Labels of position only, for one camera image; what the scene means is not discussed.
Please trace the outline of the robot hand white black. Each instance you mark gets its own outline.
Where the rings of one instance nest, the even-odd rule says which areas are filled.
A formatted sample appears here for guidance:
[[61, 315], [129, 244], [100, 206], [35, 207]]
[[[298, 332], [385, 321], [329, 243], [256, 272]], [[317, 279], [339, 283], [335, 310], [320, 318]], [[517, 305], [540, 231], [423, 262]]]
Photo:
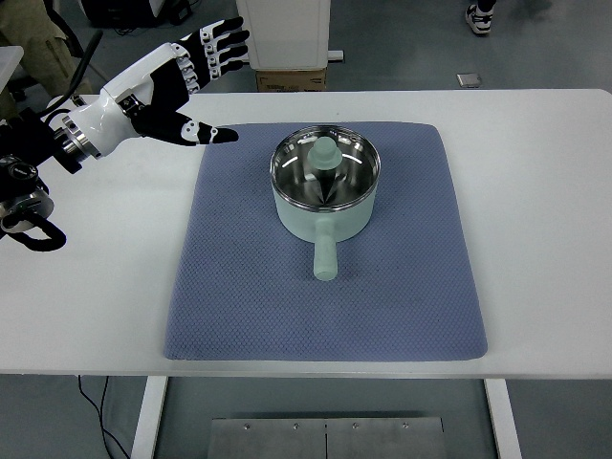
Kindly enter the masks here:
[[250, 36], [243, 24], [237, 16], [204, 26], [164, 43], [111, 79], [95, 101], [63, 119], [75, 148], [99, 158], [137, 137], [183, 146], [237, 141], [234, 130], [194, 120], [180, 109], [208, 84], [243, 66]]

